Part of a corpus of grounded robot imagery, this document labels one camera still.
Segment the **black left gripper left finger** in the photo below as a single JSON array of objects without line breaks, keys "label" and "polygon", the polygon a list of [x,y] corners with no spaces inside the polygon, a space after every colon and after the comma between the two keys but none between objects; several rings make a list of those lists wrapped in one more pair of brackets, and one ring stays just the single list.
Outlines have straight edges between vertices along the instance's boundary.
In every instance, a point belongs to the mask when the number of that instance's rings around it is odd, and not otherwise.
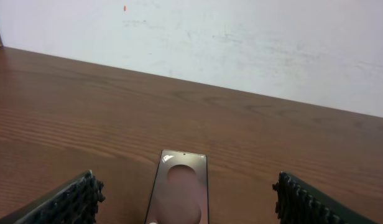
[{"label": "black left gripper left finger", "polygon": [[0,218],[0,224],[94,224],[104,184],[88,170]]}]

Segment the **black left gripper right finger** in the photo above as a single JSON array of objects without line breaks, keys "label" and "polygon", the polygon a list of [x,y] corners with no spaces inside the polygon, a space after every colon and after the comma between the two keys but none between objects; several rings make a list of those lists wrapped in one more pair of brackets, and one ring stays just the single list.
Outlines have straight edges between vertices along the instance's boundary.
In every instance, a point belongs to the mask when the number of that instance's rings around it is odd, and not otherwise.
[{"label": "black left gripper right finger", "polygon": [[275,213],[280,223],[375,224],[288,172],[280,172],[272,188],[277,192]]}]

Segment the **rose gold Galaxy smartphone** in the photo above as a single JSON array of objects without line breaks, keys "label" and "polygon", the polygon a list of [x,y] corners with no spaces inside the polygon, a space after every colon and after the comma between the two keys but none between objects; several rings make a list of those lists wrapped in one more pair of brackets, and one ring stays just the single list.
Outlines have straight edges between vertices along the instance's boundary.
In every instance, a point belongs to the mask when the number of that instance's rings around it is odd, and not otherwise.
[{"label": "rose gold Galaxy smartphone", "polygon": [[209,224],[208,158],[164,149],[154,179],[146,224]]}]

